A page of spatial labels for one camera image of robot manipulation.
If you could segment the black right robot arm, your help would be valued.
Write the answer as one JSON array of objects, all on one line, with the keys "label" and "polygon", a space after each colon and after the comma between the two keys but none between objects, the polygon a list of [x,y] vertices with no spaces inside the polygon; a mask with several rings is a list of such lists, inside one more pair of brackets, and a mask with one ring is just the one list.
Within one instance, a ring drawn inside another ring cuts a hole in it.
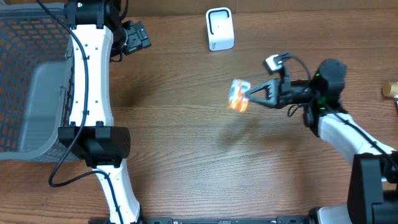
[{"label": "black right robot arm", "polygon": [[346,203],[312,209],[309,223],[397,223],[397,190],[382,185],[397,184],[397,150],[368,134],[343,108],[347,66],[326,59],[311,79],[292,81],[286,61],[277,55],[267,59],[269,72],[280,77],[246,91],[245,97],[268,108],[302,106],[306,127],[351,164]]}]

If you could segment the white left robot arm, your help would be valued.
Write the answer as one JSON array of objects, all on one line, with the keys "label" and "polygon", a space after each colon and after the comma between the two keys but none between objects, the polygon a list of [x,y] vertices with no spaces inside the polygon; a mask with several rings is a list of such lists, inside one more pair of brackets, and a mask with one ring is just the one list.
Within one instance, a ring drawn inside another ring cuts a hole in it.
[{"label": "white left robot arm", "polygon": [[116,0],[68,1],[64,27],[73,43],[74,91],[69,124],[58,140],[85,161],[102,186],[109,207],[106,223],[143,223],[127,169],[128,128],[115,126],[109,94],[109,64],[148,48],[143,23],[126,21],[127,4]]}]

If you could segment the small orange juice carton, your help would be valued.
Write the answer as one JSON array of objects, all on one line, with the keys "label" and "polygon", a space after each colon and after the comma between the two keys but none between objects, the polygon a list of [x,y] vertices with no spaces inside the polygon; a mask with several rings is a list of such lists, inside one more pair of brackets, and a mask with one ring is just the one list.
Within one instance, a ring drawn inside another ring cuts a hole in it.
[{"label": "small orange juice carton", "polygon": [[251,84],[245,80],[235,79],[232,81],[228,95],[227,109],[245,113],[248,109],[249,100],[245,97],[245,92],[251,88]]}]

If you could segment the grey plastic basket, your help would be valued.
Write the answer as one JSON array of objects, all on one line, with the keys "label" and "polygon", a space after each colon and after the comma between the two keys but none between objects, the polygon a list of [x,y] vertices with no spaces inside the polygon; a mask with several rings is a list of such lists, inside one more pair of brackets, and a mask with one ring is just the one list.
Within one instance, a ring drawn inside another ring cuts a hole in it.
[{"label": "grey plastic basket", "polygon": [[1,6],[1,160],[57,162],[67,150],[73,44],[63,4]]}]

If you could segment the white tube gold cap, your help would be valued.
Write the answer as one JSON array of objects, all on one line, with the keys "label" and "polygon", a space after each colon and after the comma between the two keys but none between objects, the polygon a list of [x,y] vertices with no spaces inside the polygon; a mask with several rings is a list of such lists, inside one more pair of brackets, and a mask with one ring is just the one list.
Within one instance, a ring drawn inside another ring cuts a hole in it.
[{"label": "white tube gold cap", "polygon": [[398,98],[398,83],[385,83],[382,87],[382,95],[390,98]]}]

